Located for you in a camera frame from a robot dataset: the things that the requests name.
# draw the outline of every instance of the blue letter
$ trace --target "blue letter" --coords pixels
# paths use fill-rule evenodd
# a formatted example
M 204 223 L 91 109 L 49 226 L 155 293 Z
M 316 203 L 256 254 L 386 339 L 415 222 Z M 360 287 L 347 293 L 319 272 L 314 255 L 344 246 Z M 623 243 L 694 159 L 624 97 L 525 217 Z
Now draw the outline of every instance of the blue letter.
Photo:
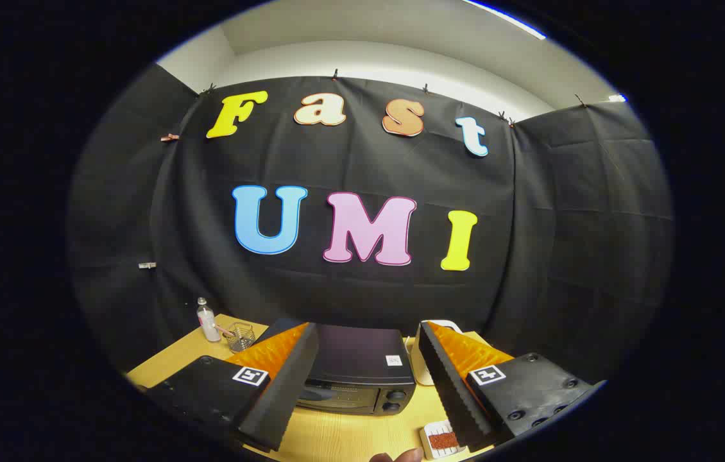
M 260 219 L 260 200 L 266 196 L 262 186 L 240 186 L 234 188 L 231 196 L 237 202 L 234 211 L 234 233 L 237 242 L 251 252 L 274 255 L 283 253 L 297 241 L 300 221 L 300 201 L 308 196 L 304 187 L 281 186 L 277 188 L 277 197 L 283 199 L 283 218 L 280 220 L 280 233 L 275 237 L 260 234 L 257 222 Z
M 479 144 L 479 136 L 485 135 L 485 128 L 477 125 L 477 121 L 473 117 L 460 117 L 456 119 L 456 123 L 463 128 L 463 139 L 465 147 L 474 155 L 485 157 L 488 154 L 488 148 Z

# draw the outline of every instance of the yellow letter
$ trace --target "yellow letter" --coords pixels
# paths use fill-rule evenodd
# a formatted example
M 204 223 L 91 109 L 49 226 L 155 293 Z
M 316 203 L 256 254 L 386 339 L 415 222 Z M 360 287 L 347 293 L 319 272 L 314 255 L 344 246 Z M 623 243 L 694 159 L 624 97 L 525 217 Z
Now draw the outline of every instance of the yellow letter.
M 321 105 L 315 105 L 316 102 L 322 100 Z M 302 103 L 307 106 L 299 108 L 294 113 L 294 120 L 302 125 L 314 125 L 321 123 L 323 125 L 339 125 L 345 122 L 343 114 L 343 103 L 345 100 L 339 94 L 334 93 L 317 93 L 309 94 L 303 98 Z
M 382 118 L 382 127 L 386 132 L 406 137 L 416 137 L 422 132 L 422 119 L 425 113 L 421 103 L 407 99 L 394 99 L 386 105 L 386 117 Z
M 237 131 L 237 127 L 234 126 L 234 117 L 236 116 L 240 122 L 245 122 L 248 114 L 251 114 L 252 109 L 254 109 L 254 102 L 256 101 L 258 105 L 261 105 L 267 99 L 268 92 L 265 90 L 246 94 L 234 94 L 233 96 L 226 97 L 223 99 L 223 108 L 219 111 L 217 122 L 206 133 L 206 138 L 228 137 L 228 135 L 233 135 Z
M 477 224 L 477 216 L 465 210 L 448 212 L 451 222 L 451 244 L 448 255 L 439 264 L 446 271 L 465 271 L 471 266 L 468 261 L 468 245 L 471 243 L 471 228 Z

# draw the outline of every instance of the wooden table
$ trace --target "wooden table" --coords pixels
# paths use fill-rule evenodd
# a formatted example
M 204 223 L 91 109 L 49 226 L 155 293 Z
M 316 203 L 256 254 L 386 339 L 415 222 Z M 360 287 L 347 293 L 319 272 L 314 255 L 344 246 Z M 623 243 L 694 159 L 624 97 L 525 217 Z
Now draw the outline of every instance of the wooden table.
M 217 324 L 222 327 L 228 327 L 236 321 L 247 322 L 252 325 L 257 337 L 268 328 L 267 325 L 222 314 L 217 315 L 216 319 Z M 465 334 L 486 344 L 476 332 Z M 409 348 L 412 344 L 413 339 L 407 340 Z M 151 388 L 203 354 L 218 359 L 226 359 L 232 355 L 225 339 L 219 343 L 211 343 L 198 327 L 128 372 L 127 377 L 137 385 Z M 285 462 L 368 462 L 374 454 L 381 452 L 387 452 L 391 458 L 396 459 L 405 450 L 422 447 L 419 436 L 422 427 L 445 419 L 447 416 L 436 389 L 418 384 L 411 401 L 398 415 L 339 415 L 295 407 L 279 451 L 263 453 L 247 445 L 245 448 Z M 491 448 L 486 447 L 476 454 Z M 470 456 L 473 453 L 464 450 L 442 460 L 456 462 Z

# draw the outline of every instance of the black curtain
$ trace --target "black curtain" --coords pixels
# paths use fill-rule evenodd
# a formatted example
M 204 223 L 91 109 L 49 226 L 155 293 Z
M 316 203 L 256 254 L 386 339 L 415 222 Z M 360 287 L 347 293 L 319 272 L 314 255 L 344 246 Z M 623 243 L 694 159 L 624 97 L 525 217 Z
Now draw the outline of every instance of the black curtain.
M 180 338 L 157 296 L 149 214 L 166 155 L 195 91 L 151 65 L 108 109 L 72 179 L 67 251 L 72 283 L 111 362 L 128 371 Z
M 661 300 L 673 223 L 667 184 L 650 136 L 623 103 L 510 128 L 467 103 L 379 81 L 268 79 L 195 99 L 165 71 L 149 72 L 166 87 L 143 83 L 146 73 L 101 123 L 78 169 L 70 220 L 79 299 L 124 370 L 195 328 L 194 301 L 206 296 L 217 312 L 265 324 L 287 316 L 413 334 L 422 319 L 451 319 L 497 348 L 539 351 L 596 381 Z M 268 101 L 235 134 L 206 138 L 224 97 L 260 90 Z M 295 123 L 300 100 L 322 92 L 345 99 L 347 120 Z M 398 98 L 425 109 L 416 137 L 381 126 Z M 139 117 L 139 102 L 151 118 Z M 468 116 L 485 128 L 484 158 L 468 152 L 454 123 Z M 169 131 L 180 140 L 161 143 Z M 309 190 L 292 248 L 259 255 L 239 246 L 231 192 L 241 185 L 268 190 L 259 223 L 268 236 L 280 230 L 275 189 Z M 371 219 L 391 196 L 418 203 L 410 265 L 322 259 L 332 231 L 327 195 L 339 191 L 359 194 Z M 451 210 L 478 219 L 466 271 L 439 268 Z M 157 268 L 137 269 L 142 261 Z
M 542 114 L 514 135 L 509 263 L 483 334 L 509 354 L 539 351 L 603 380 L 644 335 L 670 271 L 661 158 L 624 103 Z

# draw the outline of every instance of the pink letter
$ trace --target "pink letter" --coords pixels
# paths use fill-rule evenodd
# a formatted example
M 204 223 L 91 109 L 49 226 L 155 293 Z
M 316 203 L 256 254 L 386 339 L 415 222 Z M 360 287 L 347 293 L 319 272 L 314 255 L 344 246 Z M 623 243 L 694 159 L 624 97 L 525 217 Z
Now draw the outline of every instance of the pink letter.
M 334 263 L 351 261 L 348 238 L 354 242 L 361 261 L 368 260 L 374 246 L 382 239 L 382 250 L 374 255 L 380 265 L 405 266 L 411 263 L 409 246 L 409 222 L 416 210 L 416 202 L 407 197 L 391 197 L 383 204 L 374 221 L 368 219 L 360 197 L 353 192 L 335 192 L 328 196 L 334 208 L 334 230 L 331 247 L 322 252 L 325 260 Z

